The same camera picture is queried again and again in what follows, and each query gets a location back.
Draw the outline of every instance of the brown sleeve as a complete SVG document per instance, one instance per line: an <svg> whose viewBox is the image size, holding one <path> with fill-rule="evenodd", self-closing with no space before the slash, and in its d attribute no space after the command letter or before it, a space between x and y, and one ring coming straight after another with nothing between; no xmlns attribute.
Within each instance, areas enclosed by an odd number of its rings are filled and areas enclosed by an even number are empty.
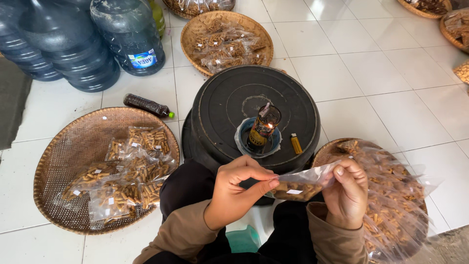
<svg viewBox="0 0 469 264"><path fill-rule="evenodd" d="M367 264L363 226L346 230L325 221L328 210L323 202L310 202L306 208L311 240L318 264Z"/></svg>
<svg viewBox="0 0 469 264"><path fill-rule="evenodd" d="M210 202L205 200L173 211L160 226L155 240L142 250L133 264L143 264L162 251L196 263L197 253L204 245L215 241L219 232L210 230L204 220L204 211Z"/></svg>

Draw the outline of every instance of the plastic bottle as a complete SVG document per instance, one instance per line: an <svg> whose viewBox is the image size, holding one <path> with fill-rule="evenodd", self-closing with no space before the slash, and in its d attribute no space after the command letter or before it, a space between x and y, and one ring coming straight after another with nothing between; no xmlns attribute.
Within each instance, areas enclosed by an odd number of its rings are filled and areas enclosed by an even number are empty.
<svg viewBox="0 0 469 264"><path fill-rule="evenodd" d="M0 1L0 52L35 80L48 82L63 78L52 63L44 60L38 49L20 36L18 20L25 9L18 0Z"/></svg>
<svg viewBox="0 0 469 264"><path fill-rule="evenodd" d="M76 89L100 92L119 79L119 66L85 11L65 2L30 0L19 29Z"/></svg>
<svg viewBox="0 0 469 264"><path fill-rule="evenodd" d="M169 116L170 118L174 117L174 113L169 111L168 106L158 104L154 101L133 95L131 93L128 93L124 96L124 104L128 107L133 107L150 112L159 118L164 118L167 116Z"/></svg>
<svg viewBox="0 0 469 264"><path fill-rule="evenodd" d="M153 19L156 22L156 29L159 33L159 38L162 39L163 35L165 34L166 23L165 17L163 16L163 10L159 6L159 4L155 3L154 0L148 0L150 3L151 10L153 12Z"/></svg>
<svg viewBox="0 0 469 264"><path fill-rule="evenodd" d="M91 17L121 67L148 76L165 64L165 52L146 0L93 0Z"/></svg>

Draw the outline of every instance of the woven bamboo tray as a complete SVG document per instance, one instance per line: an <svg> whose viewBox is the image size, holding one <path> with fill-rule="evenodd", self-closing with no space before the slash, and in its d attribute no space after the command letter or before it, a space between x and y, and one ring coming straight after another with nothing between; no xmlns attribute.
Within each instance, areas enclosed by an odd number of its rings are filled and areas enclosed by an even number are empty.
<svg viewBox="0 0 469 264"><path fill-rule="evenodd" d="M155 210L136 207L137 217L119 219L101 230L90 229L89 197L77 197L76 204L85 205L74 213L55 205L53 199L74 178L78 169L94 161L103 161L111 138L126 138L129 126L160 127L168 135L171 156L179 165L179 146L169 127L156 116L128 107L100 109L71 122L47 146L34 176L34 202L39 211L54 225L82 235L98 235L132 225Z"/></svg>
<svg viewBox="0 0 469 264"><path fill-rule="evenodd" d="M426 13L426 12L420 11L417 8L413 7L411 4L407 3L405 0L397 0L397 1L401 3L401 5L403 5L407 10L419 16L423 16L427 18L440 18L444 16L444 15L437 15L433 13ZM445 7L448 10L448 12L453 10L453 8L451 7L450 0L443 0L443 3L445 4Z"/></svg>
<svg viewBox="0 0 469 264"><path fill-rule="evenodd" d="M192 18L196 17L196 16L191 16L191 15L188 15L188 14L182 12L181 9L179 8L179 6L176 7L176 6L173 5L174 2L173 2L172 0L163 0L163 3L164 3L170 10L172 10L176 15L178 15L178 16L180 16L180 17L183 17L183 18L186 18L186 19L192 19ZM235 4L236 4L236 2L235 2L234 5L230 8L230 10L228 10L228 11L233 10L233 8L235 7Z"/></svg>
<svg viewBox="0 0 469 264"><path fill-rule="evenodd" d="M184 55L187 59L194 65L194 67L200 71L204 76L210 77L213 73L208 71L208 68L200 66L193 56L193 44L195 38L198 36L205 35L205 31L210 25L210 23L215 19L221 19L223 22L228 23L229 21L237 21L241 26L244 27L245 31L254 33L257 37L260 37L264 43L267 43L265 48L256 50L257 53L265 53L267 64L270 65L270 62L273 58L273 43L270 38L269 33L261 26L261 24L254 21L252 18L249 18L245 15L241 15L235 12L230 11L211 11L208 13L200 14L196 18L189 21L186 26L182 29L181 32L181 47Z"/></svg>
<svg viewBox="0 0 469 264"><path fill-rule="evenodd" d="M440 31L441 31L441 34L443 34L443 36L445 36L445 38L447 40L449 40L449 42L451 42L453 45L455 45L456 47L458 47L460 50L466 52L466 53L469 53L469 48L465 47L461 42L459 42L457 39L455 39L449 32L448 30L446 29L446 26L445 26L445 21L444 21L444 17L441 18L440 20Z"/></svg>
<svg viewBox="0 0 469 264"><path fill-rule="evenodd" d="M314 159L313 159L313 163L312 163L312 166L311 167L318 167L318 166L322 166L324 164L327 164L327 161L329 160L329 158L331 157L331 153L340 153L342 152L338 147L337 145L339 143L342 143L342 142L345 142L345 141L349 141L349 140L359 140L359 139L356 139L356 138L343 138L343 139L337 139L337 140L333 140L327 144L325 144L320 150L318 150L318 152L316 153L316 155L314 156ZM371 142L368 142L369 145L367 145L368 147L371 147L371 148L378 148L378 149L383 149L382 147L376 145L376 144L373 144ZM388 156L391 156L392 157L392 160L397 160L391 153L389 152L385 152L385 155L388 155ZM424 203L420 206L420 209L422 209L427 215L428 215L428 211L427 211L427 205L425 204L425 201ZM420 240L423 240L426 238L427 236L427 233L428 233L428 229L426 230L425 234L421 233L421 236L422 237L419 237ZM412 248L412 249L409 249L407 251L408 255L409 256L413 256L415 255L418 251L420 250L420 248Z"/></svg>

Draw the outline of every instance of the black pants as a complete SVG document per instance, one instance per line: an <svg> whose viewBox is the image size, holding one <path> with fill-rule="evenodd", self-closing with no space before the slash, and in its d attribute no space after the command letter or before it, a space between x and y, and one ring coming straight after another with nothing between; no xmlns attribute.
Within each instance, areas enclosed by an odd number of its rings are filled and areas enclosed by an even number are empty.
<svg viewBox="0 0 469 264"><path fill-rule="evenodd" d="M163 222L172 211L212 198L215 175L203 165L187 159L164 182L160 190ZM311 201L323 202L322 194ZM308 228L307 202L282 202L273 213L274 231L258 253L232 254L226 227L221 229L214 242L207 244L197 255L197 262L212 263L263 263L263 264L315 264L316 253ZM161 252L145 264L188 264L170 252Z"/></svg>

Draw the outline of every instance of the person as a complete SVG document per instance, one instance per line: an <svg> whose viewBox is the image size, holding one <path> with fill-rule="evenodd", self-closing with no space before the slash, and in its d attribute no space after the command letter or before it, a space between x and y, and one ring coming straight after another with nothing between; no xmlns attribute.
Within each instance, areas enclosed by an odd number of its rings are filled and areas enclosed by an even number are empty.
<svg viewBox="0 0 469 264"><path fill-rule="evenodd" d="M226 225L243 217L279 181L247 155L218 169L185 160L160 190L163 224L133 264L366 264L363 216L368 183L363 169L343 158L309 202L285 201L273 213L274 231L257 253L231 253ZM260 180L249 189L242 180Z"/></svg>

